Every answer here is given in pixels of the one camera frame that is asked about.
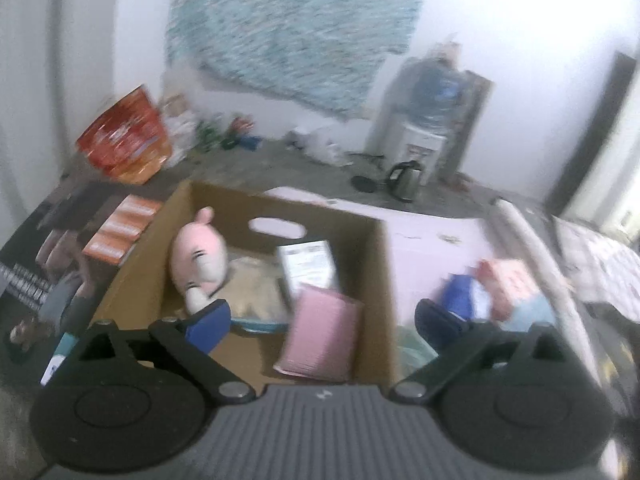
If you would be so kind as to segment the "bag of wooden sticks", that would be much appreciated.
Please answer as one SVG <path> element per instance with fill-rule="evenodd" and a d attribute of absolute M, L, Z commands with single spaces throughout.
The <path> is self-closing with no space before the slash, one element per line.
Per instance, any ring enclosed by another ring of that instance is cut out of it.
<path fill-rule="evenodd" d="M 282 333 L 288 329 L 291 310 L 281 292 L 280 278 L 280 269 L 272 261 L 250 256 L 235 258 L 217 298 L 227 301 L 232 323 L 242 330 Z"/>

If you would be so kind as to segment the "pink plush toy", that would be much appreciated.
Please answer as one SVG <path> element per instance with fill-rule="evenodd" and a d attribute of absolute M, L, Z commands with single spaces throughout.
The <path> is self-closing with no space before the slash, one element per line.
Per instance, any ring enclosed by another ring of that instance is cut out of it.
<path fill-rule="evenodd" d="M 169 273 L 189 314 L 208 307 L 228 278 L 227 244 L 212 226 L 214 215 L 212 207 L 201 208 L 172 242 Z"/>

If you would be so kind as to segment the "white teal small box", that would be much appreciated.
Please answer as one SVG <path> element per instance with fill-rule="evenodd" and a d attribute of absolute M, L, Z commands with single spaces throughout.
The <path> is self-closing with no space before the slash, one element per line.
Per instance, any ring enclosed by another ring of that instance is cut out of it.
<path fill-rule="evenodd" d="M 294 302 L 303 285 L 341 290 L 337 270 L 327 240 L 279 246 L 276 251 L 282 270 L 284 290 Z"/>

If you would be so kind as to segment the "blue white snack packet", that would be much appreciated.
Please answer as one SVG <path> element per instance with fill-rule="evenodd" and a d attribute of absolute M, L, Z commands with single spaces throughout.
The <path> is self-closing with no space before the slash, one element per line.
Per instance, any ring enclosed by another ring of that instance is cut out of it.
<path fill-rule="evenodd" d="M 439 304 L 465 321 L 490 318 L 491 296 L 471 275 L 451 275 L 442 289 Z"/>

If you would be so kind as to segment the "blue knitted towel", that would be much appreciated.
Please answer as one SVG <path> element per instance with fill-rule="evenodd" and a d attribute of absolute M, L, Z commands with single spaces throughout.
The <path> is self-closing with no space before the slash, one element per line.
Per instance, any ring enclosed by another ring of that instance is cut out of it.
<path fill-rule="evenodd" d="M 509 332 L 526 333 L 530 326 L 538 323 L 555 324 L 554 310 L 547 298 L 541 294 L 531 296 L 517 304 L 510 318 L 500 322 L 499 325 L 503 330 L 508 330 Z"/>

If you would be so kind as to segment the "white plastic bag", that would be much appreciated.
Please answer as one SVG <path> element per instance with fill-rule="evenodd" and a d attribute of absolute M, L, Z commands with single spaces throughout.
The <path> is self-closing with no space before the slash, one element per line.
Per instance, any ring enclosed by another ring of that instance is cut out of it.
<path fill-rule="evenodd" d="M 399 373 L 406 378 L 438 357 L 438 353 L 418 334 L 412 326 L 396 328 L 399 358 Z"/>

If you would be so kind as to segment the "pink wet wipes pack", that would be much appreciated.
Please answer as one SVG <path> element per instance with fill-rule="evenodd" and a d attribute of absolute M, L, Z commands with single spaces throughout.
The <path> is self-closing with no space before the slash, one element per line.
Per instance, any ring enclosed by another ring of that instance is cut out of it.
<path fill-rule="evenodd" d="M 520 259 L 482 260 L 475 277 L 490 296 L 490 315 L 495 321 L 507 321 L 517 307 L 540 294 L 533 275 Z"/>

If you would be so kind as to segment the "rolled white patterned mat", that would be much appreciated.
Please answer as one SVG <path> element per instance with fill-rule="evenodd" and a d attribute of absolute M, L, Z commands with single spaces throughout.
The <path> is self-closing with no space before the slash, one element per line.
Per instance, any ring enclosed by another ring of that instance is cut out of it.
<path fill-rule="evenodd" d="M 503 252 L 509 257 L 524 261 L 551 304 L 556 327 L 601 387 L 614 410 L 624 414 L 625 395 L 615 388 L 615 378 L 606 377 L 603 370 L 605 360 L 593 347 L 578 305 L 550 249 L 521 211 L 503 198 L 494 200 L 489 206 L 488 222 Z"/>

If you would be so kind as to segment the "brown cardboard box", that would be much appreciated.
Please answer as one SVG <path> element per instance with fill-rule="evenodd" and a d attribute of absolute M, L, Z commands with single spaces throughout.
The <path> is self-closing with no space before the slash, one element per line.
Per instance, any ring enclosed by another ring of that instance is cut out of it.
<path fill-rule="evenodd" d="M 284 321 L 286 302 L 277 249 L 284 241 L 250 228 L 256 218 L 284 220 L 305 229 L 306 242 L 329 243 L 337 286 L 360 304 L 355 382 L 390 386 L 400 377 L 395 298 L 390 276 L 388 229 L 375 218 L 326 206 L 248 195 L 196 181 L 184 181 L 168 197 L 116 274 L 96 313 L 124 330 L 145 328 L 165 316 L 185 316 L 172 284 L 169 256 L 178 231 L 204 207 L 215 211 L 213 226 L 228 246 L 231 278 L 220 296 L 245 321 Z"/>

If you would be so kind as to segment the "plaid pink blanket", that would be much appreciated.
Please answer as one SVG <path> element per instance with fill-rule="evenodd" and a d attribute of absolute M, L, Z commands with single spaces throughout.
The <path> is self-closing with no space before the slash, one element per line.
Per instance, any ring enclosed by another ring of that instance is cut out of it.
<path fill-rule="evenodd" d="M 567 277 L 584 304 L 610 304 L 639 323 L 639 255 L 580 224 L 554 219 Z"/>

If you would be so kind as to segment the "steel electric kettle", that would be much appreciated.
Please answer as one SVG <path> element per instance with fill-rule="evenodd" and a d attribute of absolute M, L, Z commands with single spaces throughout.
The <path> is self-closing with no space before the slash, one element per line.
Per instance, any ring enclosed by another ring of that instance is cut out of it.
<path fill-rule="evenodd" d="M 418 195 L 423 166 L 416 160 L 398 162 L 390 168 L 385 185 L 390 196 L 404 203 L 412 203 Z"/>

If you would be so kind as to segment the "red gift bag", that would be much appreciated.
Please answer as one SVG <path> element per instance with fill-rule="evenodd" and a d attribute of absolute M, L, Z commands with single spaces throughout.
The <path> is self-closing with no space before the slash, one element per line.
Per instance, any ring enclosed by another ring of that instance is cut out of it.
<path fill-rule="evenodd" d="M 162 118 L 145 86 L 96 118 L 77 139 L 76 148 L 102 174 L 134 185 L 148 182 L 172 154 Z"/>

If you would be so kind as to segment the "white water dispenser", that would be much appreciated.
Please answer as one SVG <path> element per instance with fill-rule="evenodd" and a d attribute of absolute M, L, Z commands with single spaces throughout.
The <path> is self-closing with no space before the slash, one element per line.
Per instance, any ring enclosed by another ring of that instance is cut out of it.
<path fill-rule="evenodd" d="M 423 167 L 420 185 L 433 177 L 447 142 L 440 132 L 415 125 L 407 115 L 397 110 L 390 113 L 381 130 L 373 135 L 368 151 L 382 157 L 382 167 L 390 170 L 400 162 L 416 160 Z"/>

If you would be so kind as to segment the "blue water bottle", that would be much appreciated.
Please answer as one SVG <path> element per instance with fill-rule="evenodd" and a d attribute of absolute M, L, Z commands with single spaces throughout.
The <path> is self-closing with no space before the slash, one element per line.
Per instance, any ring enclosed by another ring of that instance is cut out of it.
<path fill-rule="evenodd" d="M 409 96 L 410 122 L 427 130 L 449 130 L 465 85 L 465 76 L 448 62 L 440 58 L 421 61 Z"/>

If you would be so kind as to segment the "floral blue wall cloth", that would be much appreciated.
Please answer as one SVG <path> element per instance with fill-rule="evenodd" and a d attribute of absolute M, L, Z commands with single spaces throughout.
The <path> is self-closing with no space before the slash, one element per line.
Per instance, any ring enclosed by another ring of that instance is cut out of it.
<path fill-rule="evenodd" d="M 423 0 L 172 0 L 169 63 L 337 116 L 360 111 L 390 54 L 404 54 Z"/>

